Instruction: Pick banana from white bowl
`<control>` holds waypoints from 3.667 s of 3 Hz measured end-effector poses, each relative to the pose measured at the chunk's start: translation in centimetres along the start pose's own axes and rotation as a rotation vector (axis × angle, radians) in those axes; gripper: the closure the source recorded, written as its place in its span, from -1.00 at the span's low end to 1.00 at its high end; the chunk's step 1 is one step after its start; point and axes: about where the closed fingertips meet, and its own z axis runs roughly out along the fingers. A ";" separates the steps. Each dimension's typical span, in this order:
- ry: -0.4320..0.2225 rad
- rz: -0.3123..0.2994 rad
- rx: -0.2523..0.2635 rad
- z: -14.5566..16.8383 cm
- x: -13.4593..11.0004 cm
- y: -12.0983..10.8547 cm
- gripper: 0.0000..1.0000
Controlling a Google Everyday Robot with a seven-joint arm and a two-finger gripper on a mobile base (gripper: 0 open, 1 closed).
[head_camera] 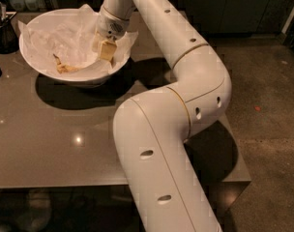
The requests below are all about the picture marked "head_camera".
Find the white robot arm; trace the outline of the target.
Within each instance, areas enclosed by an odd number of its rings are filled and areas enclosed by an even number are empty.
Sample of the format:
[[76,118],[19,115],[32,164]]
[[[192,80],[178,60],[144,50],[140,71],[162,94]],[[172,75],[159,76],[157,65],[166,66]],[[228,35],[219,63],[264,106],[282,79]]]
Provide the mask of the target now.
[[139,11],[175,82],[124,101],[113,119],[121,165],[146,232],[222,232],[184,142],[228,107],[231,80],[212,47],[168,0],[104,0],[98,33],[122,37]]

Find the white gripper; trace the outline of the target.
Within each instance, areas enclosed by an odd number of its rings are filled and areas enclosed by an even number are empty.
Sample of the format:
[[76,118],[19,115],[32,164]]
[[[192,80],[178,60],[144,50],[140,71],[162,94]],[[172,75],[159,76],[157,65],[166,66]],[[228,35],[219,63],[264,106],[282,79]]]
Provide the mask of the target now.
[[117,49],[117,44],[104,38],[119,40],[125,34],[129,27],[130,21],[118,18],[111,14],[105,7],[101,7],[96,23],[96,32],[94,35],[92,50],[97,52],[102,60],[111,62]]

